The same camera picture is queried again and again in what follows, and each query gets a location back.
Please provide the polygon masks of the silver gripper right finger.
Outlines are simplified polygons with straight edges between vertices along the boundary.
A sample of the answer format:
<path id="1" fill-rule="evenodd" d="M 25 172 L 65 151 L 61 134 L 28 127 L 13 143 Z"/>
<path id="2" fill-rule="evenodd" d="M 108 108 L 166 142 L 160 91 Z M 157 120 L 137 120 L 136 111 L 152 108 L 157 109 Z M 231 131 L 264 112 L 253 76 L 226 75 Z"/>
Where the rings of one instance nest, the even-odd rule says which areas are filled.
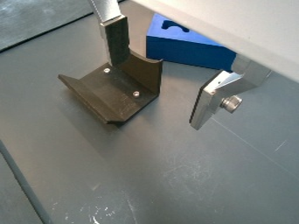
<path id="1" fill-rule="evenodd" d="M 217 71 L 200 87 L 190 112 L 190 126 L 197 130 L 220 109 L 233 113 L 241 103 L 237 94 L 259 87 L 271 72 L 269 68 L 237 54 L 231 72 Z"/>

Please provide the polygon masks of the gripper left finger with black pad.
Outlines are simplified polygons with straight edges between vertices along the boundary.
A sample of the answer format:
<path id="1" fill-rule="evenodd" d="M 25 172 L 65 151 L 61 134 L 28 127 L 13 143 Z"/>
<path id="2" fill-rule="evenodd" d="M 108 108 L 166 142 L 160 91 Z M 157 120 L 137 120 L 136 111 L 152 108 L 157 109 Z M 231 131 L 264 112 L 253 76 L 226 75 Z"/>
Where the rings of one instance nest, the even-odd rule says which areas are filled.
<path id="1" fill-rule="evenodd" d="M 129 56 L 126 17 L 120 12 L 117 0 L 88 0 L 88 3 L 106 45 L 108 63 L 116 67 Z"/>

